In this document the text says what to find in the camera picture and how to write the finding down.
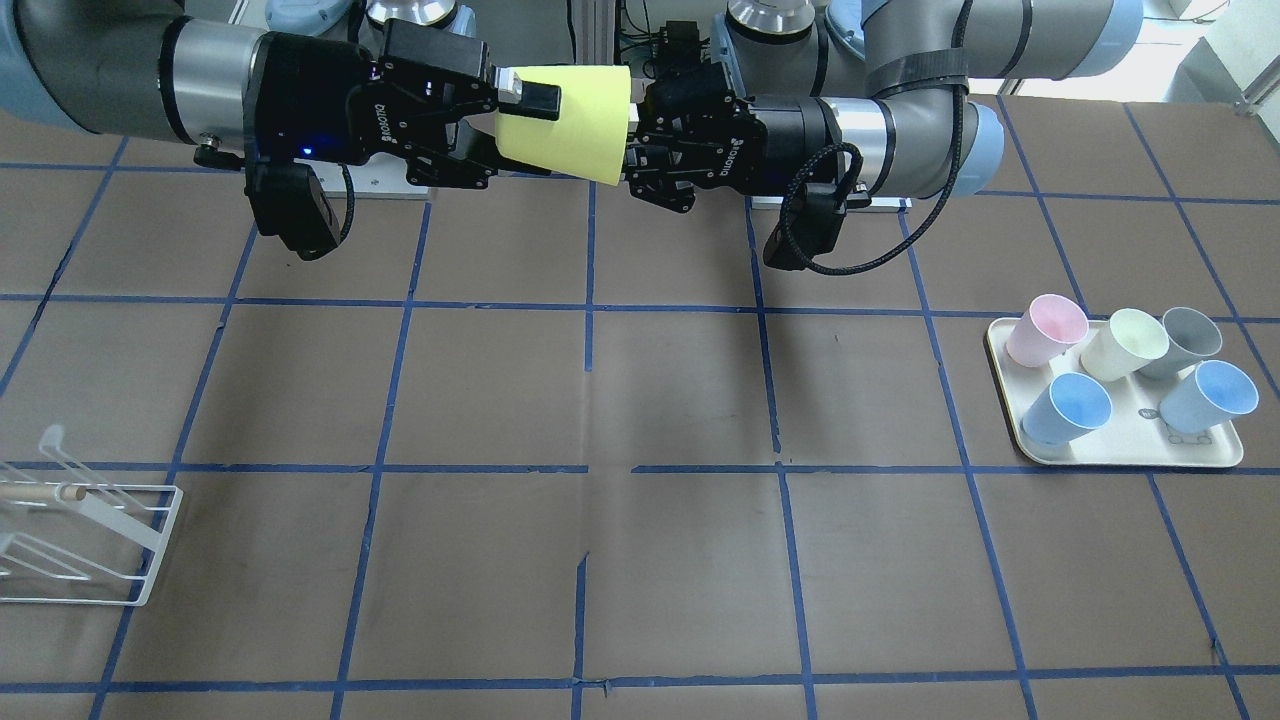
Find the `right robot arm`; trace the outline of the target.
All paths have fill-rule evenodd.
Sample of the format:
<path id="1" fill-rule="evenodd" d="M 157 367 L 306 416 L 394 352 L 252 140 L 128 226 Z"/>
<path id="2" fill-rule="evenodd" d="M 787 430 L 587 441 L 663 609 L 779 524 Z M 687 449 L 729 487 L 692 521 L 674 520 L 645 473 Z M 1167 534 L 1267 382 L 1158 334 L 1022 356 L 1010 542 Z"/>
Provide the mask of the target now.
<path id="1" fill-rule="evenodd" d="M 521 168 L 471 117 L 558 120 L 567 92 L 477 37 L 397 15 L 372 46 L 192 17 L 182 1 L 5 1 L 3 108 L 183 143 L 252 199 L 320 199 L 323 165 L 398 158 L 417 187 L 484 190 Z"/>

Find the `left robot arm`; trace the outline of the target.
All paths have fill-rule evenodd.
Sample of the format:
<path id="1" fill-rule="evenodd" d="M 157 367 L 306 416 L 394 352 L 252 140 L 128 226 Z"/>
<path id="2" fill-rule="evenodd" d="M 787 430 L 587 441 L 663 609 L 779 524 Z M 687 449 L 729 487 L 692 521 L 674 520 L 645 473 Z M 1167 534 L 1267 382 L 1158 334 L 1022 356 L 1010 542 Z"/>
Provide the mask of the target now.
<path id="1" fill-rule="evenodd" d="M 622 177 L 685 213 L 699 190 L 780 197 L 822 149 L 813 181 L 858 169 L 854 192 L 932 199 L 983 190 L 1004 127 L 975 79 L 1103 74 L 1129 54 L 1139 1 L 730 1 L 699 67 L 655 79 L 637 105 Z"/>

